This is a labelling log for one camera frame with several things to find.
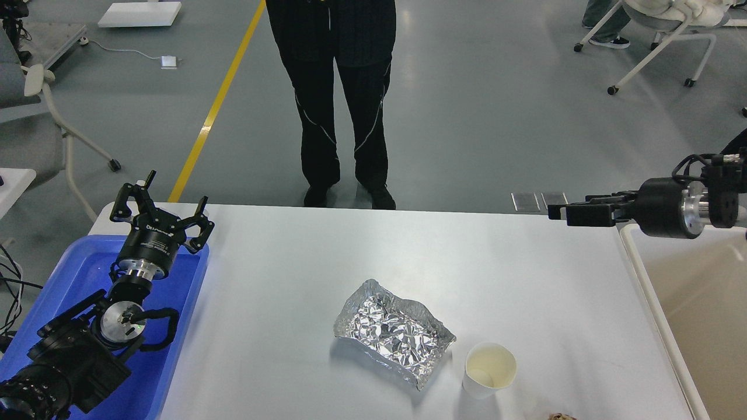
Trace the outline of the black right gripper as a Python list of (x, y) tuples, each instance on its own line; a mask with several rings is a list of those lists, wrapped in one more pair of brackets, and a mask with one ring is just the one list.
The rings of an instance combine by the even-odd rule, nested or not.
[(549, 219), (581, 227), (634, 222), (646, 236), (695, 239), (705, 227), (698, 210), (704, 192), (699, 181), (649, 178), (636, 190), (587, 195), (582, 202), (552, 205)]

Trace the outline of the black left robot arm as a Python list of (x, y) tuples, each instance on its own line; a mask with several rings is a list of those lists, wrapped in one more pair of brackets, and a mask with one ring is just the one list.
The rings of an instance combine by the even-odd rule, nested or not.
[(131, 356), (175, 340), (178, 309), (145, 309), (144, 301), (153, 282), (169, 276), (179, 249), (203, 250), (215, 224), (205, 214), (206, 196), (187, 218), (158, 208), (148, 191), (155, 175), (123, 184), (110, 220), (131, 229), (110, 266), (110, 289), (40, 327), (40, 340), (27, 352), (30, 364), (2, 381), (3, 419), (67, 419), (72, 406), (88, 413), (131, 375)]

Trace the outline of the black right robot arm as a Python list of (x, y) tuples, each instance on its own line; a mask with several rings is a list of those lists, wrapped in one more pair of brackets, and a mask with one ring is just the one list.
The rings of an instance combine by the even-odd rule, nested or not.
[(672, 239), (695, 239), (707, 225), (730, 229), (746, 191), (745, 145), (742, 131), (720, 153), (688, 155), (669, 176), (649, 178), (637, 190), (549, 204), (549, 219), (584, 227), (633, 221), (646, 236)]

